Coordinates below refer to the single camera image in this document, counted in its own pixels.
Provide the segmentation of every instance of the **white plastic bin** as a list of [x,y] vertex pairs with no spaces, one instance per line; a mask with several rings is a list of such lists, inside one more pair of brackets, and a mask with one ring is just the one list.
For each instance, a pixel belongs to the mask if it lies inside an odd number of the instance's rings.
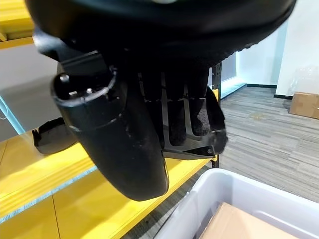
[[155,238],[199,238],[223,202],[298,238],[319,239],[318,203],[223,169],[201,175]]

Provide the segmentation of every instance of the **blue light strip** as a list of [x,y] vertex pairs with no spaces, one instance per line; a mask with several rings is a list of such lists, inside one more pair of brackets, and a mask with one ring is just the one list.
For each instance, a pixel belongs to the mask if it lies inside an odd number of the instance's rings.
[[5,101],[3,100],[1,96],[0,96],[0,102],[2,102],[2,104],[0,104],[0,110],[5,116],[7,116],[8,121],[10,122],[12,127],[15,129],[15,131],[18,134],[25,133],[25,130],[23,129],[22,125],[16,119],[16,117],[14,116],[14,114],[12,113],[12,111],[10,110],[10,108],[8,107],[8,105],[5,103]]

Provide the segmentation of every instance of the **black plastic piece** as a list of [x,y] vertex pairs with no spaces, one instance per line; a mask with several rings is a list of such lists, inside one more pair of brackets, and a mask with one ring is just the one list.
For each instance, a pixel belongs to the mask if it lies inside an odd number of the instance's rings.
[[63,151],[77,142],[61,117],[32,130],[32,135],[34,146],[43,154]]
[[141,94],[121,80],[129,76],[113,73],[112,79],[108,74],[87,77],[83,85],[72,76],[63,82],[65,76],[58,75],[52,83],[53,99],[113,186],[136,201],[158,197],[168,190],[159,138]]

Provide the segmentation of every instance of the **white wall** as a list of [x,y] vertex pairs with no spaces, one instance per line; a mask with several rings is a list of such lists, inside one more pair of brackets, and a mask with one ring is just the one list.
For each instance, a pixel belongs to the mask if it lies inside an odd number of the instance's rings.
[[258,44],[238,52],[237,76],[248,84],[276,85],[286,30],[285,22]]
[[[49,93],[56,69],[57,62],[33,44],[0,50],[0,95],[26,131],[60,116]],[[5,125],[0,124],[1,134],[12,137]]]
[[[289,18],[276,94],[291,96],[291,84],[296,74],[309,66],[319,67],[318,22],[319,1],[298,0]],[[319,94],[319,78],[304,77],[296,90]]]

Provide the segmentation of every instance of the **black baseboard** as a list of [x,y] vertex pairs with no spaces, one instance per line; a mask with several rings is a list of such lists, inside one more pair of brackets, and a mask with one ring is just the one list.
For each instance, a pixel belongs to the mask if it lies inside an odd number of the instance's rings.
[[286,99],[286,100],[292,100],[292,96],[284,96],[284,95],[274,95],[274,98],[280,98],[280,99]]
[[277,85],[247,84],[247,87],[277,88]]
[[239,87],[238,89],[236,89],[236,90],[234,90],[233,92],[229,93],[228,95],[224,96],[224,97],[221,98],[220,100],[222,101],[222,100],[226,99],[227,97],[231,96],[233,93],[235,93],[236,91],[242,89],[242,88],[245,87],[245,86],[247,86],[247,84],[245,84],[245,85]]

